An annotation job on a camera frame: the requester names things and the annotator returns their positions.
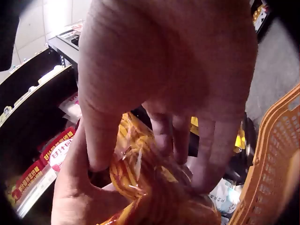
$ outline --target grocery product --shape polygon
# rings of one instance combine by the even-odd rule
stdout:
[[[65,117],[73,123],[77,123],[77,121],[82,116],[81,109],[78,102],[78,93],[73,94],[71,97],[67,98],[63,101],[59,108],[68,115]]]
[[[110,165],[115,188],[132,203],[105,224],[221,224],[207,196],[191,189],[191,173],[155,150],[151,131],[123,114]]]
[[[217,186],[209,193],[209,198],[222,215],[231,214],[239,203],[240,192],[231,187],[231,184],[221,179]]]
[[[264,5],[261,4],[261,5],[257,8],[257,10],[254,12],[254,14],[253,14],[253,24],[256,22],[258,16],[260,15],[260,12],[263,10],[263,7],[264,7]]]
[[[21,198],[25,190],[31,185],[31,183],[38,177],[42,176],[42,170],[44,165],[40,160],[35,161],[23,175],[16,182],[13,187],[11,196],[15,200],[15,203]]]
[[[44,165],[49,163],[50,155],[52,151],[62,142],[71,139],[75,134],[75,130],[72,127],[65,129],[59,135],[57,135],[51,142],[48,142],[45,149],[40,155],[40,160]]]

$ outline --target white round logo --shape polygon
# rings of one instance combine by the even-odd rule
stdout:
[[[61,142],[53,149],[50,155],[49,164],[57,172],[60,171],[62,163],[67,155],[69,147],[71,145],[72,138]]]

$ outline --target orange plastic basket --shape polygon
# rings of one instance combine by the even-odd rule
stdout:
[[[275,103],[259,127],[253,166],[229,225],[273,224],[299,182],[299,84]]]

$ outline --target yellow snack bag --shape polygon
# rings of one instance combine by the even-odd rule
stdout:
[[[151,131],[131,113],[123,115],[119,126],[110,177],[132,202],[101,225],[221,224],[212,201],[193,194],[188,168],[161,157]]]

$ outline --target white tiled wall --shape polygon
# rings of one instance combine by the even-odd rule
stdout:
[[[33,0],[20,16],[13,49],[12,66],[45,50],[48,39],[61,33],[64,26],[85,20],[92,0]],[[9,76],[0,72],[0,84]]]

